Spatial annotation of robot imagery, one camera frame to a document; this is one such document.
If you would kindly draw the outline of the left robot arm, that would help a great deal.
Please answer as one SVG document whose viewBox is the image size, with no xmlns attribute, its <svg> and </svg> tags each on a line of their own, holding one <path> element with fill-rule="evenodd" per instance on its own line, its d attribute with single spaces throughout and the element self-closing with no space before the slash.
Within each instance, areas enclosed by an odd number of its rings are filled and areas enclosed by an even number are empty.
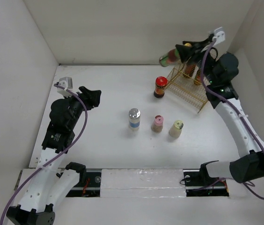
<svg viewBox="0 0 264 225">
<path fill-rule="evenodd" d="M 16 206 L 9 203 L 3 215 L 15 225 L 52 225 L 55 210 L 75 186 L 86 182 L 86 167 L 71 162 L 61 176 L 57 176 L 58 168 L 69 149 L 83 134 L 86 123 L 78 135 L 74 128 L 82 113 L 88 118 L 88 111 L 100 104 L 101 90 L 89 90 L 79 87 L 79 92 L 55 84 L 63 98 L 55 100 L 51 105 L 48 125 L 41 155 L 35 171 L 18 187 L 15 193 L 28 185 L 25 194 Z"/>
</svg>

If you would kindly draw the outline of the yellow-cap sauce bottle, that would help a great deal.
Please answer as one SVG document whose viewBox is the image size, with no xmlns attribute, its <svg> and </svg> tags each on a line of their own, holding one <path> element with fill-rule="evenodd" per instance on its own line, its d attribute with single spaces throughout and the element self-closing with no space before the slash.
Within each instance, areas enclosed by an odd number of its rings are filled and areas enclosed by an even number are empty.
<svg viewBox="0 0 264 225">
<path fill-rule="evenodd" d="M 159 58 L 159 64 L 162 67 L 167 67 L 170 64 L 174 64 L 178 61 L 180 61 L 180 58 L 176 48 L 170 50 L 169 52 L 167 52 L 166 54 L 164 54 Z"/>
<path fill-rule="evenodd" d="M 194 70 L 194 85 L 196 86 L 200 86 L 201 85 L 201 68 L 200 67 L 196 67 L 196 69 Z"/>
</svg>

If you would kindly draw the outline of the tall black-cap glass bottle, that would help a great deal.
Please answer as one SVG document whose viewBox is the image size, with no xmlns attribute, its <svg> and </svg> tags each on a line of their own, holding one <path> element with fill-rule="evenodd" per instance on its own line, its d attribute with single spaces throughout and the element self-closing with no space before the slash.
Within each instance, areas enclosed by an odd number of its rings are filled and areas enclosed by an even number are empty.
<svg viewBox="0 0 264 225">
<path fill-rule="evenodd" d="M 195 64 L 187 64 L 185 66 L 185 69 L 183 71 L 183 77 L 184 78 L 192 78 L 193 77 L 193 74 L 195 72 L 195 69 L 196 69 L 196 65 Z"/>
</svg>

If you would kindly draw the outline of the yellow-cap sauce bottle front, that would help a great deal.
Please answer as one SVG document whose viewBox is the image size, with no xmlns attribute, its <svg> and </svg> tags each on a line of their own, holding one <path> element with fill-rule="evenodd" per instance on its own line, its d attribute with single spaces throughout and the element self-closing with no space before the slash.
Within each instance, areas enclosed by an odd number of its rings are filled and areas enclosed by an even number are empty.
<svg viewBox="0 0 264 225">
<path fill-rule="evenodd" d="M 167 67 L 170 64 L 174 64 L 178 61 L 180 61 L 180 58 L 176 48 L 170 50 L 169 52 L 167 52 L 166 54 L 164 54 L 159 58 L 159 64 L 162 67 Z"/>
</svg>

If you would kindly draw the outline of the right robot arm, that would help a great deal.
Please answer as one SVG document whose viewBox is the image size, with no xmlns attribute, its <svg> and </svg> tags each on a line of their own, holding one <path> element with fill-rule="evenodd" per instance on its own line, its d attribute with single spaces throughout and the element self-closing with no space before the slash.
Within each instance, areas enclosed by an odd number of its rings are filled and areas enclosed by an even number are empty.
<svg viewBox="0 0 264 225">
<path fill-rule="evenodd" d="M 200 78 L 207 78 L 210 83 L 204 86 L 207 99 L 232 135 L 239 159 L 204 163 L 198 178 L 205 185 L 220 178 L 247 185 L 251 180 L 264 177 L 264 142 L 243 112 L 239 96 L 231 84 L 238 75 L 238 59 L 231 53 L 225 53 L 214 60 L 210 56 L 214 45 L 214 41 L 192 42 L 191 46 L 176 45 L 176 49 L 183 62 L 200 63 Z"/>
</svg>

